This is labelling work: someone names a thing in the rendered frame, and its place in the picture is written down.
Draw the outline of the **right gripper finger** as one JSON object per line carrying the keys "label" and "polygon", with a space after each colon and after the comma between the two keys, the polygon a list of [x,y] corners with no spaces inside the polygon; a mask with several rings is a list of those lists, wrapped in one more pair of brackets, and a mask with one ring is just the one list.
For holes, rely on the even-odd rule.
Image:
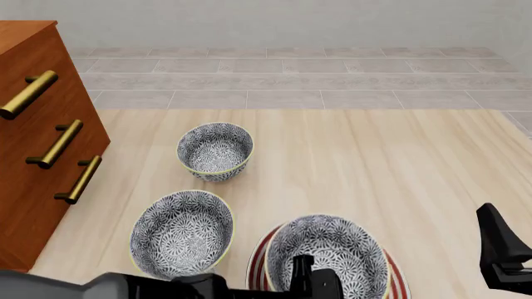
{"label": "right gripper finger", "polygon": [[522,253],[519,238],[511,231],[497,208],[492,203],[484,203],[476,211],[478,219],[481,256],[490,258],[519,258]]}

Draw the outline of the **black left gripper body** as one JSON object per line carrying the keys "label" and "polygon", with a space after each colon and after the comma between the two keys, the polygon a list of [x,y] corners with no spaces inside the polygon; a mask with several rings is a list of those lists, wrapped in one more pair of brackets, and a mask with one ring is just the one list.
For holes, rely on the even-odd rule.
{"label": "black left gripper body", "polygon": [[312,299],[344,299],[340,278],[330,268],[312,272]]}

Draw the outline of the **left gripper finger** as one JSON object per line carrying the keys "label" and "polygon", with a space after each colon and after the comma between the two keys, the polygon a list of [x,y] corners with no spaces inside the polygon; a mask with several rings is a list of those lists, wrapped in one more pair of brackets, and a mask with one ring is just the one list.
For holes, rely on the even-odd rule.
{"label": "left gripper finger", "polygon": [[293,258],[292,278],[290,282],[290,291],[297,296],[312,295],[312,265],[314,264],[313,256],[300,255]]}

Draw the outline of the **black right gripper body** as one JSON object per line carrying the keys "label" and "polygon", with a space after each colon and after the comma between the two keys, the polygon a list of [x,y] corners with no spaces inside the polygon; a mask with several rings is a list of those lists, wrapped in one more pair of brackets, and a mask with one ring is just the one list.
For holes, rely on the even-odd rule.
{"label": "black right gripper body", "polygon": [[481,256],[480,272],[490,289],[501,291],[532,291],[532,268],[525,268],[532,256],[510,257],[500,261],[497,257]]}

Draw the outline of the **black white patterned bowl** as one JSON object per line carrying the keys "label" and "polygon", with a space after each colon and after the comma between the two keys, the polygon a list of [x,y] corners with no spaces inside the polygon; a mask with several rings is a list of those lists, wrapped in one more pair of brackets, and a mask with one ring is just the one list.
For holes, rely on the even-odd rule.
{"label": "black white patterned bowl", "polygon": [[176,146],[176,156],[185,169],[209,182],[226,181],[240,174],[253,152],[251,134],[227,122],[196,126]]}
{"label": "black white patterned bowl", "polygon": [[215,272],[233,238],[234,215],[222,198],[177,191],[155,201],[135,222],[130,256],[143,273],[169,281]]}
{"label": "black white patterned bowl", "polygon": [[293,258],[313,256],[313,270],[330,268],[345,299],[386,299],[391,273],[382,247],[361,226],[339,216],[312,214],[285,223],[270,239],[264,272],[272,291],[287,291]]}

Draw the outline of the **plate with red rings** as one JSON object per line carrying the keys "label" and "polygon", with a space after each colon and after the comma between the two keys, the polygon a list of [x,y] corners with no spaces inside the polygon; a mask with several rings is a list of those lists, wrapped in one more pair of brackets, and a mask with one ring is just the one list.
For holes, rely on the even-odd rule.
{"label": "plate with red rings", "polygon": [[[272,236],[282,227],[280,224],[266,233],[253,250],[246,271],[246,287],[251,291],[271,291],[265,274],[265,253]],[[394,258],[384,251],[391,273],[390,291],[387,299],[412,299],[406,276],[395,262]]]}

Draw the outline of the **brown wooden cabinet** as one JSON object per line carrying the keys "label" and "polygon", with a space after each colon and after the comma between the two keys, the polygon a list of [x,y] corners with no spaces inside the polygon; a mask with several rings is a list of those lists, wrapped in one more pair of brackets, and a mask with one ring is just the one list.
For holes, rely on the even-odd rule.
{"label": "brown wooden cabinet", "polygon": [[[0,270],[29,271],[70,204],[81,160],[102,156],[110,139],[54,21],[0,21],[0,109],[25,89],[27,76],[54,71],[58,80],[14,120],[0,116]],[[50,169],[26,164],[62,134],[57,125],[83,122]]]}

